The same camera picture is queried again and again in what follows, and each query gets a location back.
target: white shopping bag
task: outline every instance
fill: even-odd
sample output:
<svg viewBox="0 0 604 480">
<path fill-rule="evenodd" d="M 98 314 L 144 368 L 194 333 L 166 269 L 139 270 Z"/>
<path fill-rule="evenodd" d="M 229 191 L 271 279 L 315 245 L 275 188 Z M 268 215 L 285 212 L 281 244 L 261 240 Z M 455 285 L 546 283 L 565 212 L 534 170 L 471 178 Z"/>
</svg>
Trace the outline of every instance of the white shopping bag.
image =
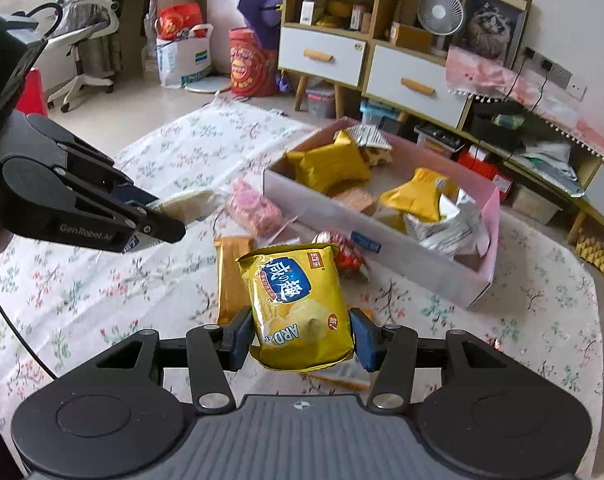
<svg viewBox="0 0 604 480">
<path fill-rule="evenodd" d="M 198 30 L 206 30 L 206 38 L 196 38 Z M 211 72 L 211 33 L 213 25 L 204 23 L 193 27 L 185 39 L 157 39 L 157 70 L 162 86 L 184 88 Z"/>
</svg>

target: pink snack package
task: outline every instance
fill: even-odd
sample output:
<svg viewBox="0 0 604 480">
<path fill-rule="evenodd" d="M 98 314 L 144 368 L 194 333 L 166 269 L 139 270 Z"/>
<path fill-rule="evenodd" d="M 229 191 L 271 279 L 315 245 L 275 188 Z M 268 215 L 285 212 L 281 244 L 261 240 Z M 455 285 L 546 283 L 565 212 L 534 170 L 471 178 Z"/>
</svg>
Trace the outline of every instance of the pink snack package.
<svg viewBox="0 0 604 480">
<path fill-rule="evenodd" d="M 273 239 L 290 223 L 277 205 L 264 198 L 243 178 L 234 180 L 231 190 L 226 200 L 226 211 L 254 237 Z"/>
</svg>

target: white tablecloth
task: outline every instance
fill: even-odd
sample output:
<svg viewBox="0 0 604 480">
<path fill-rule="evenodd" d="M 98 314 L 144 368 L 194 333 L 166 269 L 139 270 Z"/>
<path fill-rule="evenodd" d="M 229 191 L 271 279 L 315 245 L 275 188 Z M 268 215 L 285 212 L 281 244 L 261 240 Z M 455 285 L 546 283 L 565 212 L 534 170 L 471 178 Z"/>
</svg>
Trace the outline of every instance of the white tablecloth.
<svg viewBox="0 0 604 480">
<path fill-rule="evenodd" d="M 133 143 L 116 165 L 160 197 L 218 187 L 241 174 L 260 186 L 264 168 L 312 131 L 218 98 Z M 141 328 L 174 338 L 214 320 L 213 235 L 242 232 L 221 214 L 192 225 L 178 244 L 127 255 L 16 238 L 0 257 L 0 302 L 48 367 L 63 374 Z M 472 310 L 376 265 L 367 285 L 345 282 L 344 289 L 349 304 L 373 307 L 379 324 L 402 323 L 427 337 L 463 328 L 498 340 L 506 354 L 574 394 L 593 422 L 580 471 L 590 476 L 602 409 L 602 336 L 594 282 L 568 250 L 502 213 L 495 282 Z M 250 357 L 239 373 L 227 375 L 238 400 L 247 392 L 335 390 L 299 374 L 265 370 Z M 0 429 L 7 442 L 18 404 L 48 381 L 0 318 Z M 438 385 L 438 370 L 418 370 L 413 399 Z M 190 399 L 184 370 L 167 370 L 164 386 Z"/>
</svg>

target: framed picture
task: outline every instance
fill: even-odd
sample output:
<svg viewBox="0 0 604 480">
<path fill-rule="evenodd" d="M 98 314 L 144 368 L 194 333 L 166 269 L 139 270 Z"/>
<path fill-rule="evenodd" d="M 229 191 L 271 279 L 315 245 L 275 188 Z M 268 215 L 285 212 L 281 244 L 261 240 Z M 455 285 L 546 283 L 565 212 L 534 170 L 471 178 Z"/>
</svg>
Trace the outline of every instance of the framed picture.
<svg viewBox="0 0 604 480">
<path fill-rule="evenodd" d="M 466 22 L 453 44 L 513 68 L 533 0 L 460 0 Z"/>
</svg>

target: pink box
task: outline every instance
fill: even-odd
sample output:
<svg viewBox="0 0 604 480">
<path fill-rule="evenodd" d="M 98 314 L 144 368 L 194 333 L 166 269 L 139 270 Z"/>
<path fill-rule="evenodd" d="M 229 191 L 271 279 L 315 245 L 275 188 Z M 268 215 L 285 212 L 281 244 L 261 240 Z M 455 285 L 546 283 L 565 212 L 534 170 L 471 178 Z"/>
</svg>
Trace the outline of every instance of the pink box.
<svg viewBox="0 0 604 480">
<path fill-rule="evenodd" d="M 335 133 L 357 124 L 351 119 L 334 122 L 305 140 L 295 150 L 306 151 L 333 142 Z M 488 179 L 416 146 L 401 137 L 384 134 L 393 146 L 393 164 L 374 168 L 368 189 L 381 192 L 410 180 L 416 168 L 431 170 L 453 178 L 482 209 L 490 234 L 488 253 L 483 258 L 465 260 L 467 265 L 448 260 L 422 248 L 416 240 L 341 203 L 308 189 L 293 180 L 293 168 L 282 158 L 264 172 L 264 195 L 278 204 L 287 216 L 316 231 L 329 229 L 348 233 L 360 245 L 368 245 L 365 256 L 405 276 L 456 306 L 467 308 L 490 286 L 495 272 L 499 234 L 499 190 Z"/>
</svg>

